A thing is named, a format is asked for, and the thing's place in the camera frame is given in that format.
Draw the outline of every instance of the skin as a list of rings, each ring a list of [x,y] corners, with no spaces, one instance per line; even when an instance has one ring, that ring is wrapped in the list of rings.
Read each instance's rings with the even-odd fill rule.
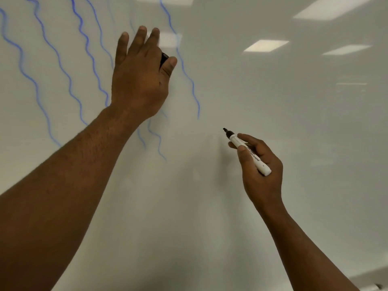
[[[168,95],[175,57],[159,70],[159,30],[140,27],[133,43],[123,33],[116,52],[112,104],[74,139],[0,195],[0,287],[51,290],[89,227],[124,144]],[[272,173],[259,174],[238,147],[245,190],[264,219],[295,291],[356,291],[288,215],[281,199],[283,165],[264,142],[254,146]]]

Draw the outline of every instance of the person's right hand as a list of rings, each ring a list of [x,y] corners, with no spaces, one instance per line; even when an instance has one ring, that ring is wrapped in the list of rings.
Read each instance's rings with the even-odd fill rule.
[[[138,124],[155,115],[168,95],[168,83],[175,57],[168,58],[159,69],[162,51],[158,47],[159,29],[148,40],[147,28],[140,26],[128,48],[129,35],[123,33],[116,51],[112,78],[112,107],[129,114]]]
[[[242,168],[242,181],[250,200],[260,213],[268,208],[282,206],[282,162],[263,140],[245,134],[238,134],[237,136],[247,142],[252,151],[256,152],[260,159],[272,170],[269,176],[263,176],[257,170],[248,149],[242,145],[237,147]],[[232,142],[229,142],[229,147],[236,149]]]

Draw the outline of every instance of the forearm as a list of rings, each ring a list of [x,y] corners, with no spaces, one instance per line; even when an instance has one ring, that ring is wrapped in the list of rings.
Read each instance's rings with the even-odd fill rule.
[[[308,238],[283,205],[261,211],[294,291],[358,291]]]
[[[0,195],[3,287],[53,287],[78,249],[114,164],[139,124],[112,107],[104,109],[74,139]]]

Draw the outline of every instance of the white marker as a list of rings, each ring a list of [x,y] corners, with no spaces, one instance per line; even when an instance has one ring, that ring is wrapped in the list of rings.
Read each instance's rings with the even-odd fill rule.
[[[251,156],[253,158],[253,162],[255,163],[256,168],[258,169],[259,172],[261,172],[264,176],[268,176],[272,171],[269,168],[268,165],[266,165],[259,156],[257,156],[251,149],[248,147],[237,135],[234,134],[232,131],[228,131],[226,128],[224,128],[224,131],[226,132],[226,136],[228,139],[236,146],[245,146],[248,151],[251,153]]]

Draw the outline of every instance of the whiteboard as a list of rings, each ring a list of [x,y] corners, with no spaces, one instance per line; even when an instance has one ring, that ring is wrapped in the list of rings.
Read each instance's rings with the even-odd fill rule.
[[[223,127],[279,156],[286,207],[342,271],[388,265],[388,0],[314,1],[0,0],[1,191],[110,103],[123,31],[158,27],[178,58],[55,291],[290,290]]]

